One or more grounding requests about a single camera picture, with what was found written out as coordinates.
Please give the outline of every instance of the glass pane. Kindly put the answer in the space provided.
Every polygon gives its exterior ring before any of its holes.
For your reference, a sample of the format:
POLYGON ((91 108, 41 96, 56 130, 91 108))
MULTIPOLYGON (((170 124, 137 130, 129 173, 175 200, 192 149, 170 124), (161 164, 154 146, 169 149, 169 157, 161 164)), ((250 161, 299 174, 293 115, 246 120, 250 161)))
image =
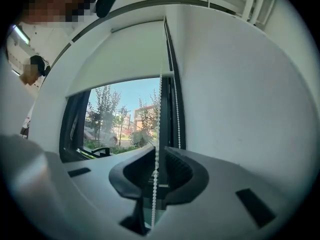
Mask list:
POLYGON ((159 78, 114 83, 91 90, 83 145, 90 150, 110 147, 111 154, 154 146, 158 90, 159 78))

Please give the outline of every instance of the blue sky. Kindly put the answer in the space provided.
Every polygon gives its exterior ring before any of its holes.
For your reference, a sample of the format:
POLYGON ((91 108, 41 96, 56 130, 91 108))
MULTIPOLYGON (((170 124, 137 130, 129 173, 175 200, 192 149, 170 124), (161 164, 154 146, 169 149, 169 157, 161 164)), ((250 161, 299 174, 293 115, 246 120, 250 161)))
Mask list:
MULTIPOLYGON (((131 120, 133 121, 134 110, 139 108, 139 97, 141 97, 143 101, 146 101, 147 105, 151 105, 152 101, 150 95, 153 96, 154 89, 157 94, 159 93, 159 78, 119 82, 110 84, 110 86, 111 93, 114 91, 121 92, 121 100, 118 109, 122 106, 126 106, 128 110, 131 110, 131 120)), ((97 105, 97 96, 94 89, 90 93, 89 101, 92 106, 95 107, 97 105)))

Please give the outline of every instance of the white roller blind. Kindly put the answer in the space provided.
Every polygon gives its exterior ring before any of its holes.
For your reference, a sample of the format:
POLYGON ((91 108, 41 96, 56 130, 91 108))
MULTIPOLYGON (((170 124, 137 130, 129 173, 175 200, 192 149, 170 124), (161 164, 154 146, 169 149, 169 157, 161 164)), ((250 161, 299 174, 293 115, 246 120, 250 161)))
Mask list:
POLYGON ((163 21, 156 21, 112 33, 85 61, 67 96, 108 84, 159 77, 161 63, 163 76, 172 76, 163 27, 163 21))

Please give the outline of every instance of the black rectangular slot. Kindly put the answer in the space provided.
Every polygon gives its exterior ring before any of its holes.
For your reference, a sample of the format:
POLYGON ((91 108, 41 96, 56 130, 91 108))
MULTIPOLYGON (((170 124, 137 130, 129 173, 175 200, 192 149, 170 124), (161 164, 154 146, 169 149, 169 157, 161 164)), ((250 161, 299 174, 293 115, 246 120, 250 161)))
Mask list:
POLYGON ((276 216, 251 189, 242 189, 235 193, 259 228, 271 222, 276 216))
POLYGON ((88 172, 91 172, 89 168, 80 168, 80 169, 68 171, 68 174, 72 178, 72 177, 79 176, 81 174, 86 174, 88 172))

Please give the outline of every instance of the sky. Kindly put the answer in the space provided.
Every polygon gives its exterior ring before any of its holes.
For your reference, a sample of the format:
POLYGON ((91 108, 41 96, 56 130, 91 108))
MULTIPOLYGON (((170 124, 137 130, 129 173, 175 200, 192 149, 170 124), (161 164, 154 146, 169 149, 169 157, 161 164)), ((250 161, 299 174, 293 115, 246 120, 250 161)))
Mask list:
MULTIPOLYGON (((122 106, 126 106, 126 109, 130 110, 131 121, 133 121, 134 118, 134 110, 139 108, 139 97, 141 97, 142 101, 146 102, 147 105, 151 105, 152 101, 150 95, 153 96, 154 89, 158 94, 159 78, 148 78, 110 84, 111 93, 114 91, 121 92, 121 100, 118 109, 122 106)), ((97 106, 97 96, 94 89, 91 90, 89 101, 93 107, 97 106)))

